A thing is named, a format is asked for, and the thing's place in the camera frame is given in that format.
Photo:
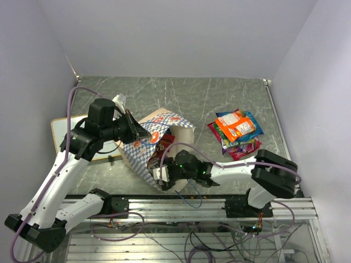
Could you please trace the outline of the blue checkered paper bag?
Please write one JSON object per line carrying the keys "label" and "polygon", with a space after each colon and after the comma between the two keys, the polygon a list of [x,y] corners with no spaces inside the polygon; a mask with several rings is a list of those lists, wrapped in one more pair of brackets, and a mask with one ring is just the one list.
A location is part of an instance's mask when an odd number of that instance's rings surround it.
{"label": "blue checkered paper bag", "polygon": [[150,133],[145,139],[130,144],[123,143],[119,152],[124,162],[145,182],[164,193],[181,191],[188,183],[186,179],[174,179],[168,175],[171,168],[163,161],[175,157],[181,150],[190,151],[187,145],[194,142],[195,126],[179,114],[159,108],[139,121]]}

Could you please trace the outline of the red crisps bag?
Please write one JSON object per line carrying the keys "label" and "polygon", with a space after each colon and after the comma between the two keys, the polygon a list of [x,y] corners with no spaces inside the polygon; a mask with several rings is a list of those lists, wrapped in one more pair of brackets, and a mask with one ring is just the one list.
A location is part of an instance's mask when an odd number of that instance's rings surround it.
{"label": "red crisps bag", "polygon": [[217,130],[214,127],[215,122],[209,123],[207,126],[209,127],[209,129],[211,130],[211,132],[213,133],[213,135],[216,137],[218,142],[221,142],[221,137],[219,135],[219,133],[217,132]]}

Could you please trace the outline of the green yellow candy bag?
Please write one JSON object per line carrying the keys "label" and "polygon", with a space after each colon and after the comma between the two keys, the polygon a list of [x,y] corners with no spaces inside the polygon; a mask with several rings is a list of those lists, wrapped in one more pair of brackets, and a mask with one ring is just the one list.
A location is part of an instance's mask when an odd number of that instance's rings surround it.
{"label": "green yellow candy bag", "polygon": [[254,143],[254,141],[257,139],[256,136],[252,137],[251,139],[245,139],[244,141],[234,141],[231,142],[229,139],[227,139],[224,136],[224,133],[222,132],[222,130],[215,124],[212,124],[213,127],[213,133],[215,135],[215,137],[217,138],[217,140],[219,141],[219,143],[222,146],[222,149],[226,150],[229,148],[233,148],[239,145],[244,145],[244,144],[251,144]]}

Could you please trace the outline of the orange Fox's candy pack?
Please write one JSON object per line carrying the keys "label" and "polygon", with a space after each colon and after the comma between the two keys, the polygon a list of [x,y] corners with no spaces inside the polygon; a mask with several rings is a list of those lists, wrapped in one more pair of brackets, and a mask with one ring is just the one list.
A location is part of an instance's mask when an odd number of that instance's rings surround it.
{"label": "orange Fox's candy pack", "polygon": [[234,142],[256,130],[256,126],[251,119],[241,111],[234,111],[217,117],[215,123],[230,142]]}

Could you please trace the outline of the blue gummy snack bag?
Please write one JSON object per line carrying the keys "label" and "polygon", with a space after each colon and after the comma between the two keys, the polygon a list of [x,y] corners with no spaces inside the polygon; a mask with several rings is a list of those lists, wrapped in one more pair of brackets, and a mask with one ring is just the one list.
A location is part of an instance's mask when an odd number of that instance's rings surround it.
{"label": "blue gummy snack bag", "polygon": [[263,135],[264,131],[262,130],[262,128],[260,127],[259,123],[256,121],[256,119],[254,118],[254,116],[252,115],[252,113],[250,111],[244,111],[244,113],[246,114],[246,116],[252,121],[252,123],[255,125],[256,129],[255,131],[246,134],[242,137],[239,137],[236,141],[238,142],[244,142],[244,141],[249,141],[251,139],[253,139],[256,136],[259,135]]}

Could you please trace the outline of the pink princess snack bag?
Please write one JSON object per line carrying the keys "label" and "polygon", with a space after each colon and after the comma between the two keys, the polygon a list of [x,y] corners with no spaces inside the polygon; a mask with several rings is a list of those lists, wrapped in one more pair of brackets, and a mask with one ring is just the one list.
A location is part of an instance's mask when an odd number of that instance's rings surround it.
{"label": "pink princess snack bag", "polygon": [[250,153],[258,150],[261,144],[262,143],[258,140],[258,138],[255,137],[249,141],[239,143],[232,148],[222,148],[222,155],[230,156],[234,161],[238,161],[241,158],[248,156]]}

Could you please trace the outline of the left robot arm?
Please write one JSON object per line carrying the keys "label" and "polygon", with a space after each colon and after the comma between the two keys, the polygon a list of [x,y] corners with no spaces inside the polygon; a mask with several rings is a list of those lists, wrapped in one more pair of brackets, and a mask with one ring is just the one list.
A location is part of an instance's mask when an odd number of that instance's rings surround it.
{"label": "left robot arm", "polygon": [[122,111],[112,100],[95,99],[87,117],[65,135],[55,163],[33,199],[20,213],[10,214],[4,224],[45,253],[53,252],[83,220],[95,215],[105,218],[112,211],[111,195],[97,188],[60,209],[73,178],[106,142],[130,144],[150,135],[128,110]]}

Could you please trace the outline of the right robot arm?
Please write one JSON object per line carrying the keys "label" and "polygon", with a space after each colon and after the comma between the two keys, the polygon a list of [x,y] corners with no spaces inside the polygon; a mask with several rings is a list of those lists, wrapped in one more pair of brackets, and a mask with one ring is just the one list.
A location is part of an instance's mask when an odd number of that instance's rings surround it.
{"label": "right robot arm", "polygon": [[194,180],[203,187],[252,180],[256,186],[245,193],[242,212],[255,216],[266,204],[276,198],[291,199],[301,178],[298,165],[268,150],[258,150],[255,156],[243,161],[227,163],[205,162],[195,155],[182,150],[175,158],[162,163],[161,180],[167,186],[174,186],[178,180]]}

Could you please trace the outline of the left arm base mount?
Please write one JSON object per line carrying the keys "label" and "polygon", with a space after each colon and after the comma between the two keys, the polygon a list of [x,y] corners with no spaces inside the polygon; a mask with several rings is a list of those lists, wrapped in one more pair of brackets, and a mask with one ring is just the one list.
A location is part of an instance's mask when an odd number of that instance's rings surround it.
{"label": "left arm base mount", "polygon": [[101,209],[101,214],[118,214],[114,216],[117,219],[128,218],[129,212],[129,201],[126,197],[108,197],[104,200],[104,204]]}

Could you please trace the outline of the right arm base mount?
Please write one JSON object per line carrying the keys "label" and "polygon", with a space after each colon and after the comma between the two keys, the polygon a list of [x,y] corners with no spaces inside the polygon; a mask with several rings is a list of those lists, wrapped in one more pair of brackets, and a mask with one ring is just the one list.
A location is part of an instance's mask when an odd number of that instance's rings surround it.
{"label": "right arm base mount", "polygon": [[222,210],[225,211],[227,218],[272,218],[273,210],[270,209],[271,203],[267,203],[263,208],[250,207],[244,195],[234,195],[225,199]]}

